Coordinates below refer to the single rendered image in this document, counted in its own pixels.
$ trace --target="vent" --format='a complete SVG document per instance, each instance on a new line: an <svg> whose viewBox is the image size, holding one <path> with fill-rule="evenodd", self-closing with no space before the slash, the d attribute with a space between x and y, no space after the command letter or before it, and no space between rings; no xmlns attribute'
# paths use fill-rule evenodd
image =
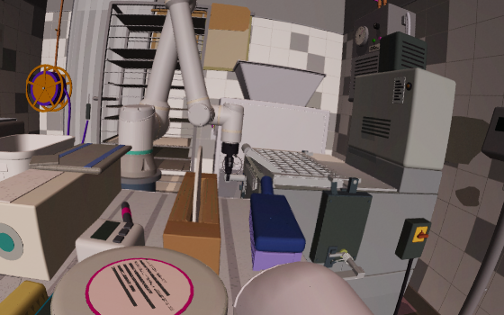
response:
<svg viewBox="0 0 504 315"><path fill-rule="evenodd" d="M394 78L394 93L392 96L393 104L403 104L404 94L406 92L406 77Z"/></svg>
<svg viewBox="0 0 504 315"><path fill-rule="evenodd" d="M391 123L392 121L388 119L364 116L361 132L388 139L388 137L390 136Z"/></svg>
<svg viewBox="0 0 504 315"><path fill-rule="evenodd" d="M361 58L353 60L353 89L355 89L357 76L370 75L378 72L378 58L379 54L376 52L374 54L362 56Z"/></svg>
<svg viewBox="0 0 504 315"><path fill-rule="evenodd" d="M401 65L405 68L425 68L427 49L412 43L401 42Z"/></svg>

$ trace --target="black cable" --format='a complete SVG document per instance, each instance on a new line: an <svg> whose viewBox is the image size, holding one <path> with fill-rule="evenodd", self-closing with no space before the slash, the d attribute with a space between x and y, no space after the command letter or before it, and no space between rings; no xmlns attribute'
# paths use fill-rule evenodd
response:
<svg viewBox="0 0 504 315"><path fill-rule="evenodd" d="M396 304L396 310L394 311L394 315L398 315L398 311L400 310L401 300L403 299L403 292L406 290L406 286L408 285L408 279L410 278L412 263L413 258L411 258L408 262L408 270L406 270L406 275L404 276L403 283L401 284L400 298L398 299L398 303Z"/></svg>

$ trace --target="open brown box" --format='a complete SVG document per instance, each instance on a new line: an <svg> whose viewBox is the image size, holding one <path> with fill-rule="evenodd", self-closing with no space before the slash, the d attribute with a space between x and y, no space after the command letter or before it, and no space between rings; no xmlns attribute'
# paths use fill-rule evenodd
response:
<svg viewBox="0 0 504 315"><path fill-rule="evenodd" d="M187 172L180 185L175 205L166 223L163 248L194 257L206 264L217 275L221 254L219 225L219 196L217 176L202 174L202 190L198 222L192 222L194 172Z"/></svg>

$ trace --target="blue cloth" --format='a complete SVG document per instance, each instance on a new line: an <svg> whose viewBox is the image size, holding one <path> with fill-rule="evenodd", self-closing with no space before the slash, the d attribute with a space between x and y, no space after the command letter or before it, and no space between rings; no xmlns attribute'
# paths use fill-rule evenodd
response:
<svg viewBox="0 0 504 315"><path fill-rule="evenodd" d="M256 250L300 253L306 240L284 196L253 193L250 197Z"/></svg>

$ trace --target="white container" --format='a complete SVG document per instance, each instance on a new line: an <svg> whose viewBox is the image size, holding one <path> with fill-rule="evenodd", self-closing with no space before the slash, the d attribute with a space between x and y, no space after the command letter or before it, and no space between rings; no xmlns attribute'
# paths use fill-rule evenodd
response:
<svg viewBox="0 0 504 315"><path fill-rule="evenodd" d="M73 147L71 136L17 134L0 138L0 182L29 169L34 155L51 155Z"/></svg>

